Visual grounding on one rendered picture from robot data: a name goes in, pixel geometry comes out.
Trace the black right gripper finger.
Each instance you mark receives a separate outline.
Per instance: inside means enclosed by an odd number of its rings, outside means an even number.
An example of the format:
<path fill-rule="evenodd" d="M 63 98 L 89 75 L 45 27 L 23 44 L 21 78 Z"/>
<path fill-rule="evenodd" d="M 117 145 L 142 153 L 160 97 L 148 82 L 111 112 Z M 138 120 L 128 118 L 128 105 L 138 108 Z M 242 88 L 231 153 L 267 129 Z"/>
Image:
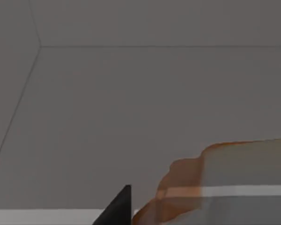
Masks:
<path fill-rule="evenodd" d="M 131 225 L 132 186 L 125 185 L 92 225 Z"/>

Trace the slice of bread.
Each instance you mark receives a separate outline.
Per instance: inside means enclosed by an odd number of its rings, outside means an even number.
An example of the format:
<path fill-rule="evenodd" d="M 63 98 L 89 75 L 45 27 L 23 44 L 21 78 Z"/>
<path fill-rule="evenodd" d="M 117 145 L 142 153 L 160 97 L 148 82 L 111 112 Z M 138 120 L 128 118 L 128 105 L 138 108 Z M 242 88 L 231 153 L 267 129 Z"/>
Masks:
<path fill-rule="evenodd" d="M 281 225 L 281 139 L 214 144 L 174 161 L 132 225 Z"/>

